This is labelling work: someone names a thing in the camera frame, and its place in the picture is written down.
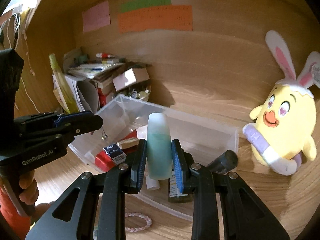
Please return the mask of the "left hand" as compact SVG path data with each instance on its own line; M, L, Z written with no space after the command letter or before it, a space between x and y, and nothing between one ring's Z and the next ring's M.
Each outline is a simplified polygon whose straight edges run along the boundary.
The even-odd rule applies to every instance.
M32 170L21 175L19 180L19 186L23 190L19 195L19 198L27 205L35 204L39 197L39 189L37 187L37 181L35 180L34 175L35 171ZM11 204L11 200L8 197L8 194L4 188L3 180L1 179L1 213L7 222L13 220L13 212L10 211L9 213L7 213ZM31 216L31 220L33 222L38 221L49 207L49 203L42 203L35 206L35 212Z

